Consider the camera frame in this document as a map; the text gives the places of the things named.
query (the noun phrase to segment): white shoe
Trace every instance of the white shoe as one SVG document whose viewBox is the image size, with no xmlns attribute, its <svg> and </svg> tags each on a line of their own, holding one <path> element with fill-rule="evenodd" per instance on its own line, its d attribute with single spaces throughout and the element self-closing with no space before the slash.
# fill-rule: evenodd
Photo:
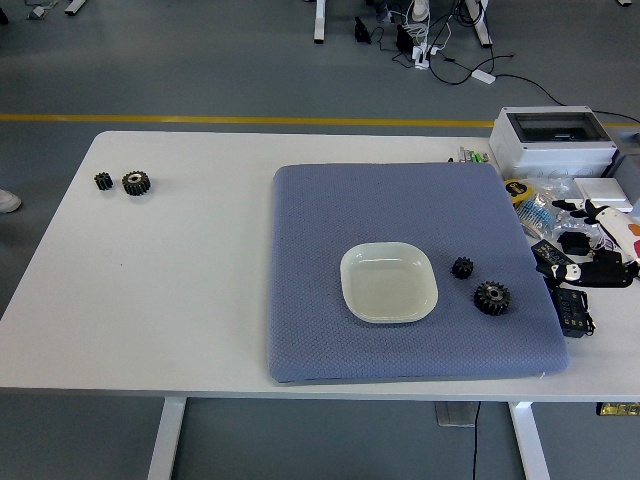
<svg viewBox="0 0 640 480">
<path fill-rule="evenodd" d="M 22 202 L 13 193 L 0 190 L 0 213 L 13 212 Z"/>
<path fill-rule="evenodd" d="M 415 0 L 411 18 L 416 22 L 421 22 L 429 16 L 429 0 Z"/>
</svg>

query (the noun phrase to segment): small gear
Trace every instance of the small gear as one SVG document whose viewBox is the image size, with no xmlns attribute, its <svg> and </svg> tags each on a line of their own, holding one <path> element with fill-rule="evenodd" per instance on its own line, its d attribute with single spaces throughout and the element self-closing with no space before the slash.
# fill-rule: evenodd
<svg viewBox="0 0 640 480">
<path fill-rule="evenodd" d="M 501 315 L 511 302 L 511 293 L 498 282 L 484 282 L 476 289 L 473 303 L 487 315 Z"/>
<path fill-rule="evenodd" d="M 129 195 L 144 195 L 151 188 L 149 176 L 141 171 L 127 173 L 122 177 L 122 186 Z"/>
<path fill-rule="evenodd" d="M 469 278 L 473 272 L 473 262 L 467 257 L 458 257 L 451 267 L 451 273 L 456 278 Z"/>
<path fill-rule="evenodd" d="M 111 176 L 106 172 L 99 173 L 93 177 L 93 179 L 96 181 L 96 185 L 98 185 L 100 190 L 109 190 L 113 187 L 113 180 L 111 180 Z"/>
</svg>

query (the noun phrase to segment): black gear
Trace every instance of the black gear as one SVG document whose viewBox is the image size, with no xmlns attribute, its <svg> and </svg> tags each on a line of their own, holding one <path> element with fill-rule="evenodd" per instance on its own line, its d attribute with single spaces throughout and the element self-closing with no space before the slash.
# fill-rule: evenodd
<svg viewBox="0 0 640 480">
<path fill-rule="evenodd" d="M 487 315 L 501 315 L 511 302 L 511 293 L 498 282 L 484 282 L 476 289 L 473 303 Z"/>
<path fill-rule="evenodd" d="M 144 195 L 151 188 L 149 176 L 141 171 L 127 173 L 122 177 L 122 186 L 129 195 Z"/>
<path fill-rule="evenodd" d="M 473 262 L 467 257 L 458 257 L 451 267 L 451 273 L 456 278 L 469 278 L 471 272 L 473 272 Z"/>
<path fill-rule="evenodd" d="M 99 173 L 93 177 L 93 179 L 96 181 L 96 185 L 98 185 L 100 190 L 109 190 L 113 187 L 113 180 L 111 180 L 111 176 L 106 172 Z"/>
</svg>

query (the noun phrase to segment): table leg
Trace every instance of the table leg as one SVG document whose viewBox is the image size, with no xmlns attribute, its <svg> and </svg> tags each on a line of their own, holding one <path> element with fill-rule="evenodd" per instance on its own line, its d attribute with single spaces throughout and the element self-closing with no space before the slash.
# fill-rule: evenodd
<svg viewBox="0 0 640 480">
<path fill-rule="evenodd" d="M 531 402 L 510 402 L 509 410 L 527 480 L 550 480 Z"/>
<path fill-rule="evenodd" d="M 480 44 L 483 47 L 491 46 L 491 37 L 489 37 L 489 30 L 487 29 L 487 25 L 484 23 L 484 12 L 487 9 L 487 5 L 489 4 L 489 0 L 465 0 L 467 4 L 467 10 L 469 10 L 469 14 L 471 18 L 478 18 L 480 12 L 482 11 L 482 18 L 475 24 L 476 33 L 478 34 L 478 39 L 480 40 Z M 482 10 L 478 6 L 479 3 L 482 3 Z"/>
<path fill-rule="evenodd" d="M 186 397 L 166 397 L 147 480 L 171 480 Z"/>
<path fill-rule="evenodd" d="M 316 43 L 324 43 L 324 6 L 326 0 L 317 0 L 316 2 L 316 27 L 313 32 L 313 41 Z"/>
</svg>

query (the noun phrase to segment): electrical junction box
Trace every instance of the electrical junction box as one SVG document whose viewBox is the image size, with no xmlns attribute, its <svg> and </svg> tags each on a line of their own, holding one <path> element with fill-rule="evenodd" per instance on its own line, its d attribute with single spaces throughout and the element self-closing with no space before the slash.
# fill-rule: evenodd
<svg viewBox="0 0 640 480">
<path fill-rule="evenodd" d="M 517 179 L 600 177 L 617 149 L 588 107 L 505 107 L 489 146 Z"/>
</svg>

